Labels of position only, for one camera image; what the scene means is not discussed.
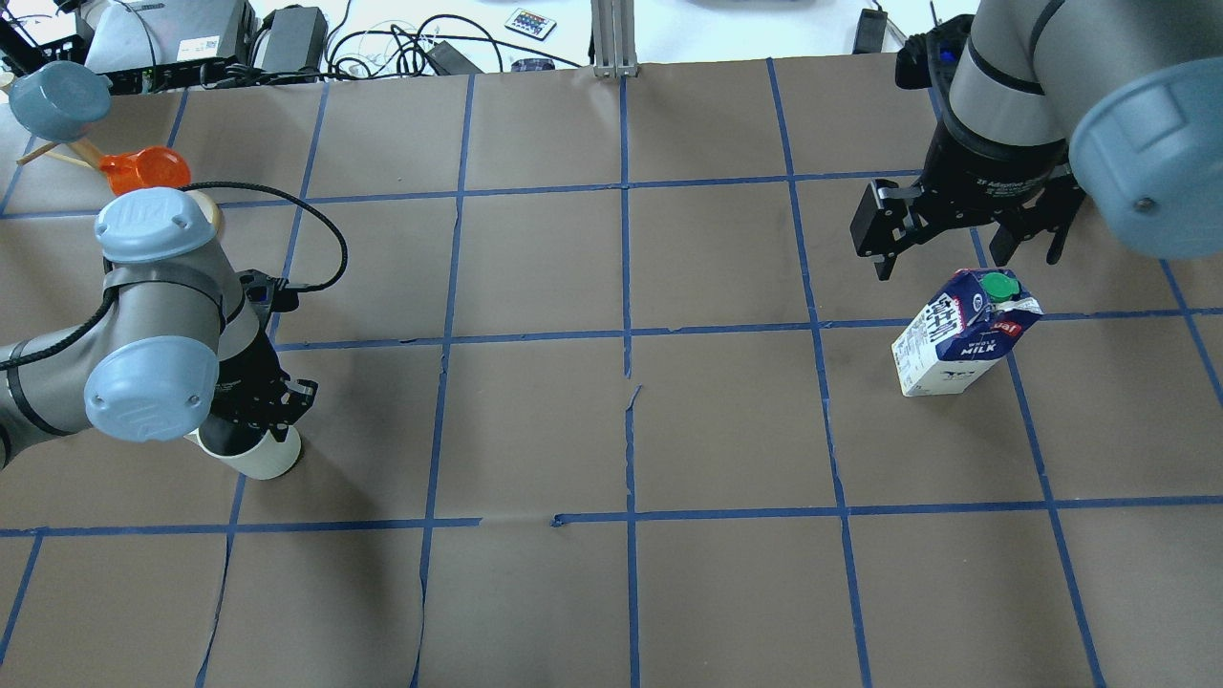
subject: green cap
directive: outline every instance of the green cap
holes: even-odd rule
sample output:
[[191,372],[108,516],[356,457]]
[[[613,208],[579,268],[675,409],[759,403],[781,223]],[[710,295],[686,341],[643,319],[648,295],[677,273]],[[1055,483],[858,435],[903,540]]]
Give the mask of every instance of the green cap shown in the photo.
[[992,271],[981,277],[981,286],[994,303],[1009,301],[1011,296],[1019,293],[1019,280],[1005,273]]

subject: light blue plastic cap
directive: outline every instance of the light blue plastic cap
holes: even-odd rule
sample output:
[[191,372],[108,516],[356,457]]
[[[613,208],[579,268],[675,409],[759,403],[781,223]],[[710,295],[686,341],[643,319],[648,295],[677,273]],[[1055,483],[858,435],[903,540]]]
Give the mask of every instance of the light blue plastic cap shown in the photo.
[[1130,248],[1223,251],[1223,57],[1161,70],[1097,103],[1070,138],[1070,165]]
[[110,112],[110,86],[83,65],[48,62],[13,82],[9,106],[34,136],[70,143]]
[[175,440],[204,423],[219,373],[216,354],[194,339],[166,335],[132,341],[89,374],[86,415],[117,440]]
[[93,233],[109,259],[148,263],[194,251],[216,236],[216,229],[191,196],[157,187],[108,203],[93,222]]

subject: orange cup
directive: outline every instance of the orange cup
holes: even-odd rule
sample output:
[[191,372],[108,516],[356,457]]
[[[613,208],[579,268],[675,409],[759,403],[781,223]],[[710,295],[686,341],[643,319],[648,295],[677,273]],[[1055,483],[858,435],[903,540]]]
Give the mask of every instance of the orange cup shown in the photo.
[[191,183],[187,160],[165,145],[149,145],[135,153],[103,155],[99,169],[106,175],[115,196],[137,188],[179,187]]

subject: milk carton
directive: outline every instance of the milk carton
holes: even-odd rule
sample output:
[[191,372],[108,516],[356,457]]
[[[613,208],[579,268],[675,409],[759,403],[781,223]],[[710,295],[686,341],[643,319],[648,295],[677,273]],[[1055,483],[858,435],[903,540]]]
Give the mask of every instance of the milk carton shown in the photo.
[[959,395],[1044,314],[1008,269],[963,269],[892,342],[905,397]]

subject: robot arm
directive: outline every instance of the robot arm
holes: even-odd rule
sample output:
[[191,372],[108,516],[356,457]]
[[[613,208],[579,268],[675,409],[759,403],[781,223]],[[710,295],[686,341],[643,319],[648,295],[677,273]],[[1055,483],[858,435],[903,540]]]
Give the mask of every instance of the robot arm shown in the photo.
[[0,348],[2,466],[92,425],[133,442],[191,434],[252,478],[287,470],[300,451],[291,425],[317,386],[290,381],[263,332],[276,280],[236,274],[181,191],[124,194],[94,233],[109,268],[95,318],[75,340],[64,330]]
[[1217,0],[982,0],[912,37],[896,84],[933,86],[940,116],[921,177],[873,180],[851,222],[879,279],[910,246],[992,221],[997,264],[1042,231],[1055,263],[1084,192],[1139,252],[1223,249]]

